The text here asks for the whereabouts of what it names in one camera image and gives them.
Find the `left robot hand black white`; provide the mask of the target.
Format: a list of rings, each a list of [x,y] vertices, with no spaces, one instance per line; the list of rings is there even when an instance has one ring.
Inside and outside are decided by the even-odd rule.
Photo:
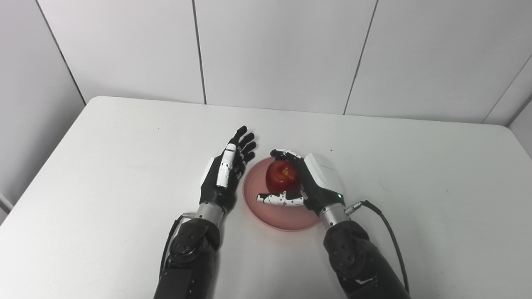
[[[224,214],[228,214],[235,206],[236,191],[246,171],[247,164],[255,158],[257,143],[255,134],[243,125],[220,155],[215,157],[207,167],[201,184],[199,203],[211,203],[219,206]]]

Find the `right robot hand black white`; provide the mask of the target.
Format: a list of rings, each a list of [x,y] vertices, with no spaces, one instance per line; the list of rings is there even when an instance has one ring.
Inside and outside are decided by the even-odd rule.
[[[287,161],[295,167],[300,187],[294,191],[258,194],[258,202],[270,206],[304,206],[317,216],[331,208],[345,207],[340,178],[322,156],[310,153],[302,157],[287,148],[274,148],[270,155],[277,161]]]

